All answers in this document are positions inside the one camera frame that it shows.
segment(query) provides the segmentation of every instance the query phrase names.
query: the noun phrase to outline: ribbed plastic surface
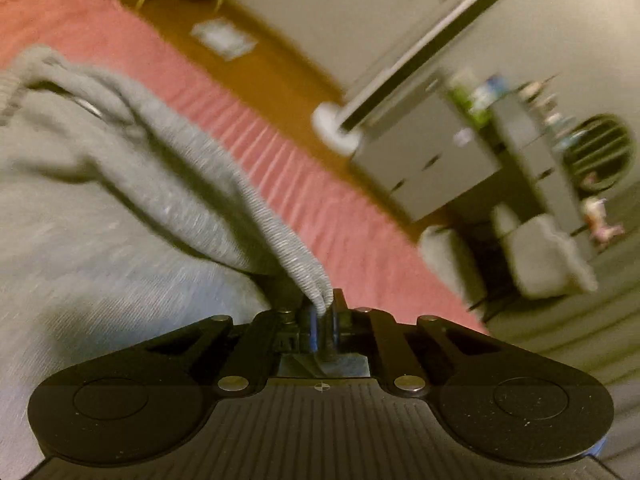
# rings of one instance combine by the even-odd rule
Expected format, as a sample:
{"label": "ribbed plastic surface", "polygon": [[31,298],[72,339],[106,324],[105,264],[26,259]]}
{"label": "ribbed plastic surface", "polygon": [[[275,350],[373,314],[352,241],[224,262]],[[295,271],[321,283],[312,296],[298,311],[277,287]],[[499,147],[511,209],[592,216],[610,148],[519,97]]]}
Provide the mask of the ribbed plastic surface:
{"label": "ribbed plastic surface", "polygon": [[220,402],[192,440],[151,462],[88,468],[51,460],[33,480],[610,480],[595,460],[545,468],[493,462],[455,442],[428,405],[375,380],[271,379]]}

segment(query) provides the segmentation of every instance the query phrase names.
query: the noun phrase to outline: cabinet door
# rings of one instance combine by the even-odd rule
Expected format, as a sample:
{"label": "cabinet door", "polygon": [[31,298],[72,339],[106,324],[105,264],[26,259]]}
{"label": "cabinet door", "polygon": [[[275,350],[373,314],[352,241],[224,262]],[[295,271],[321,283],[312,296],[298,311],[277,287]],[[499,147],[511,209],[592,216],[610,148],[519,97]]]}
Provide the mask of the cabinet door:
{"label": "cabinet door", "polygon": [[418,88],[368,132],[370,140],[353,162],[384,191],[391,192],[441,156],[465,122],[433,84]]}
{"label": "cabinet door", "polygon": [[411,220],[441,208],[500,169],[493,153],[471,129],[449,140],[436,160],[391,193]]}

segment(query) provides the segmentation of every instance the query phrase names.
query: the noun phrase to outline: figurine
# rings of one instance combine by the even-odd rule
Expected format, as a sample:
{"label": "figurine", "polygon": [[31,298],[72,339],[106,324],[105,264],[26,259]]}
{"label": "figurine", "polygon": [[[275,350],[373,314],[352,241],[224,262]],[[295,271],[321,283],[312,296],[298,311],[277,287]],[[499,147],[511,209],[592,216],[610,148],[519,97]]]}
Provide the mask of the figurine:
{"label": "figurine", "polygon": [[598,173],[595,171],[591,171],[591,173],[588,173],[587,176],[584,177],[584,179],[582,180],[582,182],[580,183],[580,186],[582,188],[589,188],[589,187],[593,187],[595,186],[598,182],[600,181],[600,179],[598,178]]}
{"label": "figurine", "polygon": [[549,97],[538,97],[531,105],[540,117],[549,117],[558,108],[558,94],[551,94]]}
{"label": "figurine", "polygon": [[558,76],[559,74],[553,75],[544,81],[529,81],[519,86],[516,91],[524,102],[532,103],[542,95],[548,84]]}
{"label": "figurine", "polygon": [[595,196],[582,201],[582,211],[591,231],[591,239],[597,243],[600,251],[606,249],[614,237],[625,233],[621,224],[614,226],[607,224],[604,203],[605,199]]}

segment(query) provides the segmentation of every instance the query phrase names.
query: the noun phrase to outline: paper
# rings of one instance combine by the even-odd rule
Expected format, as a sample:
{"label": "paper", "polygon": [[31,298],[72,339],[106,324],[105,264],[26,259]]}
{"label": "paper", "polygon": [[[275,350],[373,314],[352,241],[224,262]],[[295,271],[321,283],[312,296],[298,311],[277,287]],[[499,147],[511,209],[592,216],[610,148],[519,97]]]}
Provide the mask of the paper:
{"label": "paper", "polygon": [[225,61],[251,52],[257,44],[254,38],[236,29],[233,23],[223,18],[197,23],[191,29],[191,35]]}

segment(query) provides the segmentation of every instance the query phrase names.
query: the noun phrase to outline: pink rug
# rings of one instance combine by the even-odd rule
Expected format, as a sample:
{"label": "pink rug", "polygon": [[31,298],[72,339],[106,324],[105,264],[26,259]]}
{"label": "pink rug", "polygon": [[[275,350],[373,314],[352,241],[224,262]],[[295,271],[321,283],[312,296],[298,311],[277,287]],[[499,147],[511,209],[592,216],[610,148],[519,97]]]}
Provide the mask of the pink rug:
{"label": "pink rug", "polygon": [[33,43],[137,79],[220,140],[350,306],[380,308],[407,323],[435,314],[484,331],[390,218],[117,0],[0,0],[0,67]]}

